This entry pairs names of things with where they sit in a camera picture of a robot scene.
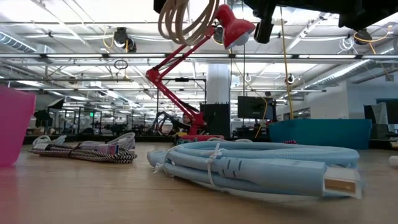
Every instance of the desk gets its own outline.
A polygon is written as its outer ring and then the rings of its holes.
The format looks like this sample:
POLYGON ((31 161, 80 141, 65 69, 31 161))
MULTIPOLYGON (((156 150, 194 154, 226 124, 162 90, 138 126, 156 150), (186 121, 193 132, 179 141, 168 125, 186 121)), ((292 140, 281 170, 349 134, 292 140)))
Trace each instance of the desk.
POLYGON ((397 223, 394 151, 361 151, 362 200, 285 195, 238 197, 153 174, 146 153, 168 143, 137 143, 133 164, 39 157, 23 148, 14 168, 0 169, 4 224, 397 223))

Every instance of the lamp arm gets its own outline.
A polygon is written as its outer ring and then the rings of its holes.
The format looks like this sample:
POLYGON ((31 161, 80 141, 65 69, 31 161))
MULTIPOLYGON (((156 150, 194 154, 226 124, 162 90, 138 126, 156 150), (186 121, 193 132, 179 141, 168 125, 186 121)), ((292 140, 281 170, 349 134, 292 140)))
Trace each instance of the lamp arm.
POLYGON ((193 46, 189 51, 182 54, 181 57, 171 61, 178 53, 180 53, 187 45, 181 45, 176 51, 168 55, 162 62, 158 65, 154 66, 150 70, 146 72, 146 78, 151 81, 157 88, 160 90, 168 99, 170 99, 180 110, 185 113, 190 120, 192 121, 192 125, 189 131, 189 134, 197 134, 197 129, 201 126, 206 125, 203 120, 203 113, 196 113, 191 108, 183 105, 181 100, 171 92, 163 83, 162 79, 165 77, 173 68, 175 68, 179 63, 183 62, 190 54, 196 51, 197 48, 202 46, 207 40, 211 38, 211 36, 215 33, 215 28, 213 26, 209 27, 206 30, 205 37, 199 41, 195 46, 193 46), (162 73, 159 70, 162 69, 163 66, 170 64, 162 73))

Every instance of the usb connector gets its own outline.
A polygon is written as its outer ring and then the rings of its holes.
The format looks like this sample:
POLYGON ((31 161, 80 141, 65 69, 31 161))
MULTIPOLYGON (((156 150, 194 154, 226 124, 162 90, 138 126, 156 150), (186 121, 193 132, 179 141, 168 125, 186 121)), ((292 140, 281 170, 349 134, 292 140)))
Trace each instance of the usb connector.
POLYGON ((360 199, 362 185, 359 172, 356 169, 328 167, 323 176, 323 191, 360 199))

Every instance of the teal bin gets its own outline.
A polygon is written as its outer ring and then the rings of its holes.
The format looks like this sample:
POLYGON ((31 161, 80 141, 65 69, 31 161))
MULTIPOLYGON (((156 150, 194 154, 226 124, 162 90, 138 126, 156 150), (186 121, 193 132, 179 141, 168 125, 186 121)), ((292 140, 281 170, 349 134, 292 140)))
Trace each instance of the teal bin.
POLYGON ((296 140, 297 144, 369 149, 369 119, 293 119, 272 123, 272 142, 296 140))

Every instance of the light blue cable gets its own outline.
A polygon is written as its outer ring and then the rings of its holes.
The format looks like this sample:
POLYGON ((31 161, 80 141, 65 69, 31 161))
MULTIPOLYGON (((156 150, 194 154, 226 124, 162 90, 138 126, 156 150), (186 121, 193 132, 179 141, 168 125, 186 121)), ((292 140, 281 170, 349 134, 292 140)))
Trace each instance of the light blue cable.
POLYGON ((330 196, 324 175, 329 166, 357 168, 359 154, 340 147, 301 146, 268 142, 194 142, 149 152, 148 161, 170 175, 218 187, 270 194, 330 196), (221 156, 208 166, 220 144, 221 156))

